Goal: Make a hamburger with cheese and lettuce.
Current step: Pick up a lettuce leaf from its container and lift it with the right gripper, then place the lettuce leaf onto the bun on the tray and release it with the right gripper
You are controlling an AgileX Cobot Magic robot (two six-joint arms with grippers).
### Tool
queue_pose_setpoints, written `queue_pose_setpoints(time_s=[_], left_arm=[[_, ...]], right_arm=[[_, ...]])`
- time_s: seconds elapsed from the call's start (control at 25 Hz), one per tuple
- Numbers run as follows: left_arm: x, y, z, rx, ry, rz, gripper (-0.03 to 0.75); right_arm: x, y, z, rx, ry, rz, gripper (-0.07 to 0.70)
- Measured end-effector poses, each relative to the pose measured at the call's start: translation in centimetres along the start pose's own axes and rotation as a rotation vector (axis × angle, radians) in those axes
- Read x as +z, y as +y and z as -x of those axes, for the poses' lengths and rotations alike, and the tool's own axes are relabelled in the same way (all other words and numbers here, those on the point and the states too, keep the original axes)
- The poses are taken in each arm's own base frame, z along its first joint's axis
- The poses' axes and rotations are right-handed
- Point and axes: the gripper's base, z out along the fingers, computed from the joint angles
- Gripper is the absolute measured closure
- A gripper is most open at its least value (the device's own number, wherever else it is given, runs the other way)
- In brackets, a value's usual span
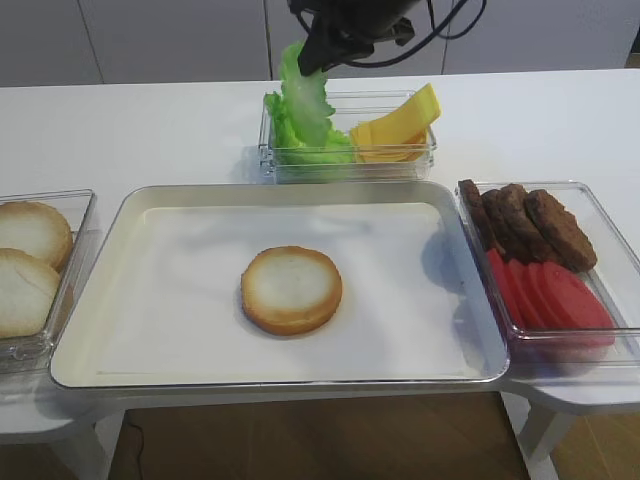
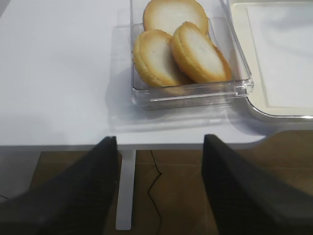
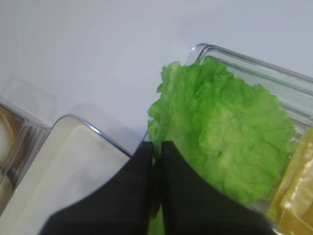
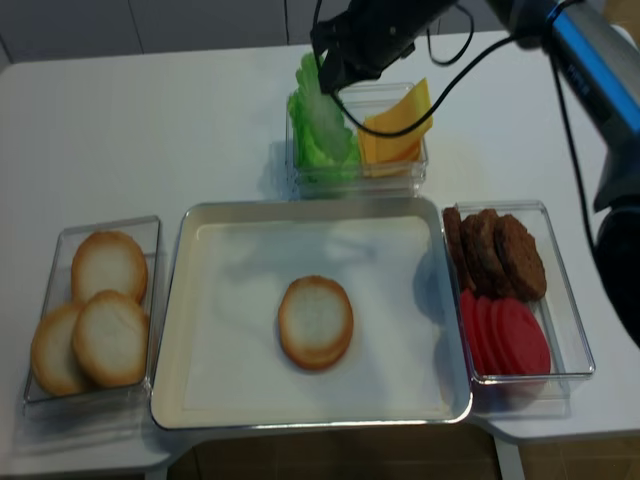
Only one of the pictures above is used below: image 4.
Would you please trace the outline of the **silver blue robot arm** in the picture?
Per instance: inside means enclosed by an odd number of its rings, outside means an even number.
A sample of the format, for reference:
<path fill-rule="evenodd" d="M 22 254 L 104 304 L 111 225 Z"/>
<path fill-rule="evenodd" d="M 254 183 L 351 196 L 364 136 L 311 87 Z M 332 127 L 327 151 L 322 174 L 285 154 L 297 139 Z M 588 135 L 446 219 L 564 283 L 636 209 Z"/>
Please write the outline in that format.
<path fill-rule="evenodd" d="M 312 22 L 323 93 L 335 98 L 354 83 L 377 80 L 410 55 L 420 33 L 453 1 L 352 1 L 336 17 Z M 607 214 L 587 230 L 604 290 L 633 341 L 639 339 L 639 52 L 585 1 L 493 1 L 509 36 L 478 55 L 517 43 L 541 48 L 555 82 L 565 81 L 604 139 L 608 153 L 593 200 Z"/>

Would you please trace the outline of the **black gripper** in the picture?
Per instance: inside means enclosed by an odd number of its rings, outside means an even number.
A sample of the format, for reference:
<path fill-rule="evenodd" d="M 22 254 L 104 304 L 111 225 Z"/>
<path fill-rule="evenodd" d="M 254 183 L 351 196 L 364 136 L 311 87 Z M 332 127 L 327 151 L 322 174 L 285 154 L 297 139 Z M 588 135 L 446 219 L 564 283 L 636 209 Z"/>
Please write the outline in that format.
<path fill-rule="evenodd" d="M 315 5 L 310 39 L 321 91 L 334 94 L 362 81 L 377 80 L 395 61 L 410 55 L 429 25 L 453 1 L 352 1 L 331 19 L 320 20 Z"/>

